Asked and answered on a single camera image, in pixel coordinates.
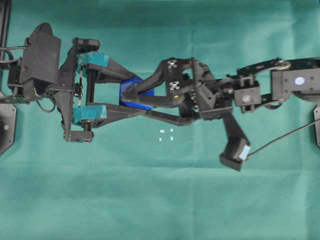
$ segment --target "green fabric surface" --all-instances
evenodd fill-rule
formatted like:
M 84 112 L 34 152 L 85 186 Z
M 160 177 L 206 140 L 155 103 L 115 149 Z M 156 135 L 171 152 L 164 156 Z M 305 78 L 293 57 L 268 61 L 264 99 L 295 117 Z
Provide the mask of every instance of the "green fabric surface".
M 74 37 L 100 40 L 101 53 L 142 78 L 169 57 L 194 56 L 223 77 L 276 57 L 320 56 L 318 0 L 12 1 L 7 45 L 48 22 L 62 40 L 60 64 Z M 269 75 L 258 79 L 268 93 Z M 118 97 L 119 85 L 96 88 L 96 102 Z M 311 122 L 314 107 L 292 96 L 277 110 L 234 116 L 255 150 Z M 314 127 L 236 172 L 219 162 L 221 120 L 177 127 L 138 116 L 81 144 L 64 142 L 57 111 L 17 109 L 15 144 L 0 157 L 1 240 L 320 239 Z

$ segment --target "black metal bracket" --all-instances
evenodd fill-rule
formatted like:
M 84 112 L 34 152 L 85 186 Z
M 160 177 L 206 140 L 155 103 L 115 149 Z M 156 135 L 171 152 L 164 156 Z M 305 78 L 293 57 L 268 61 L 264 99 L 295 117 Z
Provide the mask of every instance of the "black metal bracket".
M 314 120 L 317 121 L 320 119 L 320 106 L 317 106 L 313 110 Z M 320 121 L 315 123 L 315 136 L 316 136 L 316 144 L 320 147 Z
M 6 46 L 8 24 L 11 10 L 11 0 L 0 1 L 0 47 Z M 0 52 L 0 60 L 4 60 L 4 52 Z M 0 105 L 0 155 L 3 154 L 15 141 L 17 109 L 12 104 Z

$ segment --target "robotic arm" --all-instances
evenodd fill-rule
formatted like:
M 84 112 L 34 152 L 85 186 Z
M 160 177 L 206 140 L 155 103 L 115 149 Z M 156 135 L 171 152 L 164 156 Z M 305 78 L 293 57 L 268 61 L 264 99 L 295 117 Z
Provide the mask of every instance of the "robotic arm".
M 168 58 L 160 62 L 154 74 L 145 80 L 107 55 L 98 52 L 100 42 L 74 38 L 67 58 L 59 68 L 61 40 L 48 23 L 39 25 L 24 42 L 23 56 L 1 61 L 9 70 L 10 96 L 0 104 L 29 104 L 47 98 L 62 116 L 61 127 L 67 142 L 89 143 L 92 129 L 135 116 L 145 116 L 177 126 L 196 120 L 223 119 L 228 143 L 220 161 L 240 170 L 247 161 L 250 142 L 232 115 L 233 101 L 243 113 L 260 107 L 279 108 L 293 93 L 320 103 L 320 58 L 284 61 L 280 58 L 237 69 L 237 75 L 216 79 L 204 63 L 195 58 Z M 190 69 L 192 75 L 184 73 Z M 257 75 L 271 71 L 272 92 L 261 95 Z M 85 102 L 82 104 L 83 77 L 86 77 Z M 119 104 L 95 102 L 95 85 L 120 84 Z M 166 96 L 156 96 L 154 88 L 165 84 Z M 178 108 L 179 115 L 158 112 L 155 108 Z M 320 142 L 320 125 L 317 142 Z M 83 130 L 72 130 L 72 124 Z

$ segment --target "white sticker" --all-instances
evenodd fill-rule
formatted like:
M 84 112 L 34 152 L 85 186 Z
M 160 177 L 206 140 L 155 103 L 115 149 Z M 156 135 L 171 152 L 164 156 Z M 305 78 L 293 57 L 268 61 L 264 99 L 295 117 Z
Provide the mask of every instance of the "white sticker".
M 247 159 L 249 151 L 250 151 L 250 147 L 248 145 L 245 145 L 242 152 L 239 155 L 239 158 L 245 161 Z
M 169 85 L 170 85 L 170 91 L 174 91 L 174 90 L 179 90 L 180 89 L 179 81 L 169 82 Z

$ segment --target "black cable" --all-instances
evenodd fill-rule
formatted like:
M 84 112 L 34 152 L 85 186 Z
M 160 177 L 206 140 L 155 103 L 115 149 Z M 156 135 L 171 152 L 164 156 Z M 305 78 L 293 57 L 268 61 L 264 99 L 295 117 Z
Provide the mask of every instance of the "black cable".
M 41 108 L 42 111 L 44 111 L 45 113 L 48 113 L 48 114 L 52 113 L 56 108 L 56 103 L 55 102 L 53 102 L 53 108 L 50 109 L 50 110 L 43 108 L 38 100 L 36 101 L 36 103 L 38 104 L 38 106 Z
M 308 124 L 306 124 L 306 125 L 303 125 L 303 126 L 297 128 L 297 129 L 295 129 L 295 130 L 292 130 L 292 131 L 290 131 L 290 132 L 288 132 L 288 133 L 286 133 L 286 134 L 284 134 L 284 135 L 282 135 L 282 136 L 280 136 L 280 137 L 278 137 L 278 138 L 276 138 L 276 139 L 268 142 L 267 144 L 265 144 L 265 145 L 263 145 L 262 147 L 258 148 L 258 149 L 255 150 L 254 152 L 248 154 L 247 157 L 248 157 L 248 158 L 251 157 L 252 155 L 254 155 L 254 154 L 262 151 L 263 149 L 265 149 L 265 148 L 268 147 L 269 145 L 274 144 L 275 142 L 277 142 L 277 141 L 279 141 L 279 140 L 281 140 L 281 139 L 283 139 L 283 138 L 285 138 L 285 137 L 287 137 L 287 136 L 289 136 L 289 135 L 291 135 L 291 134 L 294 134 L 294 133 L 296 133 L 296 132 L 299 131 L 299 130 L 302 130 L 302 129 L 304 129 L 304 128 L 310 127 L 310 126 L 316 124 L 316 122 L 318 122 L 318 121 L 320 121 L 320 118 L 317 119 L 317 120 L 315 120 L 315 121 L 313 121 L 313 122 L 310 122 L 310 123 L 308 123 Z

